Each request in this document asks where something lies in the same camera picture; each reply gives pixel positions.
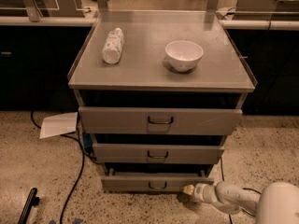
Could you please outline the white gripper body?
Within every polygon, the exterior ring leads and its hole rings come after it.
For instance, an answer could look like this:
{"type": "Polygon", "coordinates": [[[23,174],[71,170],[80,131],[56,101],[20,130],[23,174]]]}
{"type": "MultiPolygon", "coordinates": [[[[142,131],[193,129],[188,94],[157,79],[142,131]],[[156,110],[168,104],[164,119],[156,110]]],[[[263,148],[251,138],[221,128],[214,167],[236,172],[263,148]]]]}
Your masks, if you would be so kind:
{"type": "Polygon", "coordinates": [[[192,196],[196,201],[202,203],[215,203],[218,200],[215,187],[208,184],[197,184],[194,187],[192,196]]]}

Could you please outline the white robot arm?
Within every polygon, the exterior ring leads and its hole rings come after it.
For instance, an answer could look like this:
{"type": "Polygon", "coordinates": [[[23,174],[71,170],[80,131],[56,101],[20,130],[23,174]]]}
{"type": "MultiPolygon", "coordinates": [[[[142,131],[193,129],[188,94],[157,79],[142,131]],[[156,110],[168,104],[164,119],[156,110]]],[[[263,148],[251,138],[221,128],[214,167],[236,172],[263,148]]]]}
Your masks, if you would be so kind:
{"type": "Polygon", "coordinates": [[[299,188],[290,183],[272,183],[261,194],[227,181],[188,185],[183,192],[229,215],[245,209],[256,217],[255,224],[299,224],[299,188]]]}

